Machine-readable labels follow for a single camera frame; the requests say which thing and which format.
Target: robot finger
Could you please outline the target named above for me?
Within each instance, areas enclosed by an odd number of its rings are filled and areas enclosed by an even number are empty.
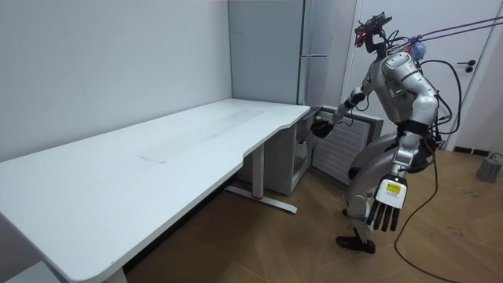
[[[400,209],[393,208],[393,219],[391,220],[391,231],[396,230],[396,226],[398,225],[398,217],[400,216]]]
[[[386,204],[380,204],[379,206],[379,210],[377,211],[377,216],[376,216],[376,220],[374,222],[374,229],[375,230],[378,230],[379,229],[379,225],[380,225],[380,221],[382,220],[383,218],[383,213],[384,213],[384,209],[387,207]]]
[[[386,211],[384,212],[384,221],[383,221],[383,226],[381,227],[381,230],[383,232],[386,232],[387,226],[390,224],[390,217],[391,217],[391,212],[393,211],[392,206],[387,206]]]
[[[372,221],[374,221],[374,216],[376,215],[377,208],[379,207],[380,202],[378,200],[374,200],[372,204],[372,208],[370,208],[369,217],[367,218],[367,225],[371,225]]]

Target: black glove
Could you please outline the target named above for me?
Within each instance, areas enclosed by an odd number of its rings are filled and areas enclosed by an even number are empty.
[[[313,134],[319,138],[324,138],[330,134],[333,129],[333,125],[326,120],[315,119],[311,125],[311,131]]]

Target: door handle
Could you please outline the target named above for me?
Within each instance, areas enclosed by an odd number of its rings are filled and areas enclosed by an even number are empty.
[[[477,61],[475,60],[470,60],[468,62],[458,62],[458,64],[467,64],[468,66],[473,66],[475,65],[475,63],[477,63]]]

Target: baseboard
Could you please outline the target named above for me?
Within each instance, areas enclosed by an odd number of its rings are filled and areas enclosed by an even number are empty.
[[[469,148],[464,148],[461,146],[454,146],[454,152],[456,153],[467,153],[467,154],[472,154],[473,149]]]
[[[462,146],[454,146],[453,151],[456,153],[466,153],[466,154],[472,154],[472,155],[484,156],[484,157],[489,156],[489,150],[470,149],[470,148],[465,148]]]

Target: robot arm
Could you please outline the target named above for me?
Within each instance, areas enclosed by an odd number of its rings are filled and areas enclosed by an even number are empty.
[[[330,123],[334,125],[335,123],[341,121],[341,119],[344,118],[344,115],[346,115],[353,107],[356,107],[358,103],[364,101],[365,98],[369,96],[370,93],[372,93],[372,91],[373,88],[372,83],[370,83],[369,69],[369,72],[367,72],[367,75],[363,79],[362,86],[355,87],[353,91],[351,91],[349,98],[341,105],[339,105],[337,110],[333,113],[333,117]]]
[[[403,90],[416,97],[413,102],[412,115],[404,126],[404,134],[399,137],[398,149],[392,159],[391,172],[381,179],[367,218],[368,225],[375,220],[374,229],[376,229],[383,217],[389,219],[392,214],[391,230],[395,230],[399,211],[406,198],[406,172],[412,167],[414,157],[419,156],[417,154],[421,150],[421,141],[428,137],[428,129],[436,120],[439,104],[435,97],[436,89],[417,70],[409,54],[397,53],[390,56],[383,62],[382,68],[383,73],[390,80],[389,83],[399,84]],[[423,141],[423,144],[428,147],[427,141]],[[388,221],[384,220],[383,231],[386,230],[387,224]]]
[[[373,91],[372,83],[370,82],[370,69],[367,76],[363,79],[361,87],[355,87],[351,91],[350,97],[333,113],[331,119],[324,119],[320,116],[316,116],[315,121],[311,125],[311,130],[313,134],[319,138],[326,137],[333,129],[334,125],[344,118],[344,115],[348,113],[353,107],[355,107],[359,102],[363,101],[371,92]]]
[[[421,139],[428,135],[428,128],[436,120],[439,107],[437,92],[405,52],[387,58],[382,68],[387,78],[401,83],[405,91],[416,96],[412,115],[405,124],[404,135],[399,139],[391,169],[391,174],[404,177],[420,147]]]

